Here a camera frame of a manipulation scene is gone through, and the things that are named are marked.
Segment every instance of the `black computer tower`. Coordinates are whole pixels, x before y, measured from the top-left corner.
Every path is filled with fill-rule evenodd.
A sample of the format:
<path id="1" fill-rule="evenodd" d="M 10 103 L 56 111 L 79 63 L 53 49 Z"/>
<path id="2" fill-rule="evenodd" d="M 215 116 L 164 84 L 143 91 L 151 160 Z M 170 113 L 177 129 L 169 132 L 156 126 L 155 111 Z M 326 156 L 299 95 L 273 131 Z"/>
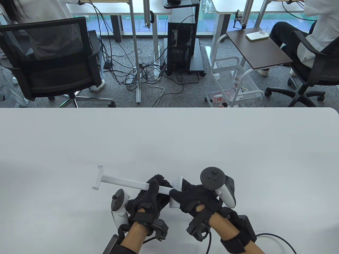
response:
<path id="1" fill-rule="evenodd" d="M 194 9 L 192 7 L 173 9 L 173 13 L 168 18 L 167 59 L 165 60 L 168 72 L 190 72 L 195 31 Z"/>

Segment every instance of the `white metal cart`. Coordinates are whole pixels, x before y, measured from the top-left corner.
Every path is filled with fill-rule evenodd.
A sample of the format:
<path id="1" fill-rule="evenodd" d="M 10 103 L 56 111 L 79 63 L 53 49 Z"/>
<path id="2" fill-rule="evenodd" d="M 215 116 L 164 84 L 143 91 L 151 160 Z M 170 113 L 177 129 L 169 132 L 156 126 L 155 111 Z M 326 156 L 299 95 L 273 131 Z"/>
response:
<path id="1" fill-rule="evenodd" d="M 235 105 L 239 105 L 240 107 L 243 107 L 244 103 L 249 103 L 249 102 L 257 102 L 262 100 L 264 97 L 264 92 L 262 90 L 259 90 L 258 87 L 255 85 L 253 80 L 249 77 L 249 73 L 253 71 L 253 69 L 250 69 L 248 71 L 244 70 L 244 67 L 239 64 L 240 60 L 236 56 L 232 57 L 223 57 L 223 58 L 217 58 L 217 51 L 219 47 L 219 43 L 222 39 L 227 37 L 226 34 L 222 35 L 217 43 L 216 47 L 214 47 L 213 52 L 212 52 L 212 73 L 221 73 L 224 71 L 229 71 L 232 72 L 232 79 L 235 80 L 237 77 L 239 79 L 239 83 L 236 88 L 228 88 L 224 89 L 222 85 L 220 84 L 221 80 L 217 80 L 215 75 L 212 75 L 213 81 L 220 87 L 219 91 L 213 91 L 209 92 L 209 85 L 207 86 L 207 91 L 206 91 L 206 97 L 205 100 L 209 103 L 211 107 L 213 107 L 212 104 L 212 98 L 215 95 L 221 94 L 223 100 L 227 103 L 228 106 L 234 107 Z M 214 68 L 214 63 L 217 61 L 223 61 L 223 60 L 228 60 L 228 59 L 236 59 L 237 64 L 236 65 L 231 65 L 227 67 L 221 67 L 221 68 Z"/>

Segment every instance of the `office chair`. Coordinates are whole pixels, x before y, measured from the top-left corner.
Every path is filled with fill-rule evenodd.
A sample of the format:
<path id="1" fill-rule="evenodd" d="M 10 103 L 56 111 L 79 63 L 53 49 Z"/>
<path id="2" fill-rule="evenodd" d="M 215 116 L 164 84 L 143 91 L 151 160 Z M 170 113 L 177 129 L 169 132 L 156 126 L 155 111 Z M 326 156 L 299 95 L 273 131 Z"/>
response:
<path id="1" fill-rule="evenodd" d="M 293 107 L 297 102 L 301 102 L 308 107 L 316 107 L 309 97 L 318 96 L 318 101 L 325 99 L 325 92 L 307 91 L 309 87 L 314 85 L 338 85 L 339 84 L 339 37 L 336 38 L 330 45 L 324 48 L 321 52 L 306 40 L 302 32 L 294 31 L 289 38 L 288 46 L 282 47 L 282 50 L 293 60 L 290 64 L 291 68 L 302 82 L 299 87 L 294 78 L 288 79 L 288 86 L 292 88 L 276 88 L 268 87 L 265 91 L 265 96 L 271 96 L 272 92 L 281 93 L 293 98 L 288 107 Z M 299 43 L 315 54 L 314 64 L 312 69 L 303 65 L 295 53 L 295 49 Z"/>
<path id="2" fill-rule="evenodd" d="M 66 107 L 77 101 L 113 99 L 79 96 L 83 89 L 101 85 L 97 63 L 100 41 L 95 31 L 88 31 L 86 18 L 71 18 L 27 24 L 0 26 L 0 48 L 9 69 L 19 82 L 26 99 L 63 96 Z"/>

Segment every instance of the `hand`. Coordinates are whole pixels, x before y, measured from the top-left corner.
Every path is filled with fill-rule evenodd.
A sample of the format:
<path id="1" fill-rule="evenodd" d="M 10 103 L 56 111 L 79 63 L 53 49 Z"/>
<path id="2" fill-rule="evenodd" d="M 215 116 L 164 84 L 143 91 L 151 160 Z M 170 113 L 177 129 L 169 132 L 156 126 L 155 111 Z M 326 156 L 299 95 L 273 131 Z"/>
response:
<path id="1" fill-rule="evenodd" d="M 208 190 L 203 185 L 192 185 L 185 179 L 182 180 L 182 191 L 173 189 L 169 195 L 180 204 L 180 209 L 184 213 L 189 213 L 193 217 L 204 208 L 202 204 L 212 212 L 217 212 L 222 207 L 215 191 Z"/>
<path id="2" fill-rule="evenodd" d="M 145 213 L 152 214 L 154 218 L 158 218 L 160 211 L 170 202 L 168 195 L 158 194 L 159 185 L 172 188 L 162 175 L 153 176 L 147 183 L 149 183 L 148 190 L 141 190 L 135 199 L 129 200 L 126 204 L 126 210 L 131 217 L 138 210 L 144 209 Z"/>

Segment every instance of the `t-shaped handle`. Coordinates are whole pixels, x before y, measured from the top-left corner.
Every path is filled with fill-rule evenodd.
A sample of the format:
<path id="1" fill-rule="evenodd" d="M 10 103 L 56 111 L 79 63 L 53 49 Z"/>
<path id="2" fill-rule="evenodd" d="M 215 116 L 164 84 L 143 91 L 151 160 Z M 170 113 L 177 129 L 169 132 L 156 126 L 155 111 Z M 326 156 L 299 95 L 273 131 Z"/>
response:
<path id="1" fill-rule="evenodd" d="M 108 176 L 104 175 L 104 167 L 103 166 L 98 166 L 99 173 L 97 177 L 97 181 L 95 182 L 95 186 L 92 187 L 94 190 L 99 190 L 100 187 L 100 182 L 103 183 L 108 183 L 108 184 L 115 184 L 115 185 L 120 185 L 120 186 L 125 186 L 125 187 L 130 187 L 134 189 L 139 189 L 139 190 L 148 190 L 149 184 L 148 183 L 143 183 L 139 181 L 134 181 L 130 179 L 125 179 L 125 178 L 120 178 L 116 176 Z M 172 186 L 174 189 L 181 191 L 181 186 L 182 186 L 182 176 L 175 179 L 172 182 Z M 165 187 L 165 186 L 159 186 L 159 193 L 169 195 L 170 190 L 173 188 Z M 174 199 L 170 199 L 169 206 L 171 208 L 179 208 L 180 204 L 176 202 Z"/>

